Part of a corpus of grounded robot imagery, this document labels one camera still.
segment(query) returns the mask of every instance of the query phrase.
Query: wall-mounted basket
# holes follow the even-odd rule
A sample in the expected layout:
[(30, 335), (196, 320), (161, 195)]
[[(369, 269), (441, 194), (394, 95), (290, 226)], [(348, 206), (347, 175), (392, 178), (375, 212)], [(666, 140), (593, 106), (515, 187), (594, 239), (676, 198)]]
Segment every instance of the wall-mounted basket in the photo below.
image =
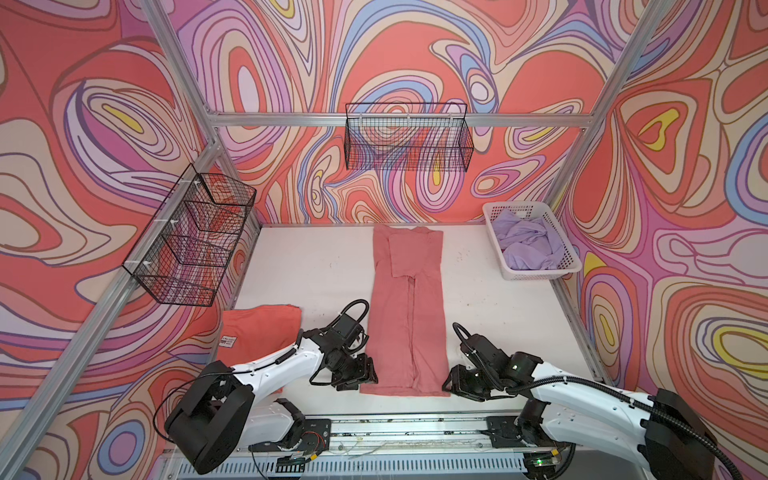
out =
[(239, 180), (195, 174), (131, 274), (158, 303), (213, 305), (255, 200)]
[(348, 170), (463, 171), (475, 146), (467, 105), (349, 103), (344, 160)]

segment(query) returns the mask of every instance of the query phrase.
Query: purple cloth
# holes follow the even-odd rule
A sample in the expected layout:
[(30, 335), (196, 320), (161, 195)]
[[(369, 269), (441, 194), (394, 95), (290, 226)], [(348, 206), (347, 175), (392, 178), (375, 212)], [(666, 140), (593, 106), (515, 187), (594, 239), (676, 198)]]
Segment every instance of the purple cloth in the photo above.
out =
[(542, 218), (523, 220), (504, 210), (491, 226), (504, 260), (513, 270), (553, 270), (563, 260), (563, 240)]

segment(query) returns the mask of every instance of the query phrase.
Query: white plastic basket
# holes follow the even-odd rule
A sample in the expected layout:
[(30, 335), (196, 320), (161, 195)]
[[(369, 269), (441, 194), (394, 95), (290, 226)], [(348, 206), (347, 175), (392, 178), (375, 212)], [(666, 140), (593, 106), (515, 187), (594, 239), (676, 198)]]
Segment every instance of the white plastic basket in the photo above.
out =
[[(502, 248), (498, 245), (496, 235), (493, 233), (491, 222), (498, 217), (504, 210), (511, 210), (520, 218), (544, 218), (560, 235), (565, 245), (565, 255), (558, 265), (557, 270), (513, 270), (507, 266), (504, 260)], [(581, 260), (574, 250), (574, 246), (568, 241), (563, 227), (560, 226), (558, 219), (554, 217), (552, 210), (547, 204), (542, 202), (491, 202), (482, 206), (482, 213), (485, 216), (485, 227), (488, 230), (488, 237), (491, 239), (491, 245), (496, 252), (498, 266), (502, 269), (502, 276), (505, 280), (554, 280), (566, 273), (576, 273), (581, 270)]]

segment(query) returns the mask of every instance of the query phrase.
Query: patterned wall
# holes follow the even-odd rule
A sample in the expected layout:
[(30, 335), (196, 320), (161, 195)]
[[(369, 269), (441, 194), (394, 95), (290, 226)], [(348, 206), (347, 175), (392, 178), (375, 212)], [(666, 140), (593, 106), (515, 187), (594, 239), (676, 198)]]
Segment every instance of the patterned wall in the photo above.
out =
[[(214, 306), (159, 305), (141, 288), (118, 318), (43, 438), (22, 480), (144, 480), (156, 475), (166, 442), (152, 415), (172, 389), (195, 377), (218, 340), (256, 232), (246, 228)], [(171, 406), (158, 415), (162, 425)]]
[(520, 113), (589, 111), (643, 5), (216, 0), (169, 10), (217, 111), (343, 111), (352, 100), (408, 98)]
[(678, 2), (562, 210), (584, 261), (568, 287), (613, 382), (679, 392), (752, 480), (768, 477), (767, 78), (767, 3)]
[[(643, 7), (631, 0), (218, 0), (177, 5), (170, 17), (218, 111), (459, 100), (481, 113), (584, 113)], [(403, 174), (349, 172), (341, 128), (222, 131), (267, 223), (472, 220), (484, 202), (541, 198), (576, 133), (474, 128), (466, 174)]]
[[(257, 189), (263, 223), (465, 222), (494, 200), (537, 200), (569, 152), (577, 128), (492, 128), (469, 170), (347, 170), (343, 128), (274, 128), (232, 151), (241, 178)], [(230, 127), (228, 136), (250, 134)]]
[(70, 4), (0, 2), (0, 435), (203, 143), (130, 2)]

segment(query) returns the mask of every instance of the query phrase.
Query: red wire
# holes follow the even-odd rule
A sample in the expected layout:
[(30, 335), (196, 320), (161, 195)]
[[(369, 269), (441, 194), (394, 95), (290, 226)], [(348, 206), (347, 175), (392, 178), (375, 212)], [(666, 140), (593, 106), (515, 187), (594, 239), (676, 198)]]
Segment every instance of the red wire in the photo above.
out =
[(320, 440), (320, 442), (323, 444), (323, 448), (325, 448), (325, 447), (326, 447), (326, 441), (323, 439), (323, 437), (321, 437), (321, 436), (320, 436), (320, 434), (319, 434), (318, 432), (313, 432), (312, 430), (307, 430), (307, 431), (306, 431), (306, 432), (304, 432), (304, 433), (303, 433), (301, 436), (304, 436), (304, 435), (306, 435), (307, 433), (313, 433), (313, 434), (314, 434), (314, 435), (315, 435), (315, 436), (316, 436), (316, 437), (317, 437), (317, 438)]

